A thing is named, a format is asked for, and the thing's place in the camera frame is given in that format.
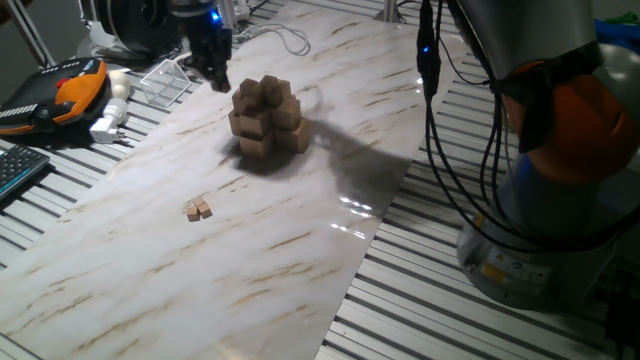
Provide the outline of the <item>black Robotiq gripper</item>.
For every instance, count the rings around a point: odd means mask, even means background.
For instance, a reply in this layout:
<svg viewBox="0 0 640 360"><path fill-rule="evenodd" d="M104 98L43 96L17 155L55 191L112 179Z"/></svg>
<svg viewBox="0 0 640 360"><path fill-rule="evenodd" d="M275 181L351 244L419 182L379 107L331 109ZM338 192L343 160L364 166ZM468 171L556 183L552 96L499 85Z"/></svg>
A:
<svg viewBox="0 0 640 360"><path fill-rule="evenodd" d="M192 72L208 81L213 91L228 93L228 61L231 59L231 30L224 27L224 17L216 0L172 0L172 15L190 43ZM214 65L219 60L219 84Z"/></svg>

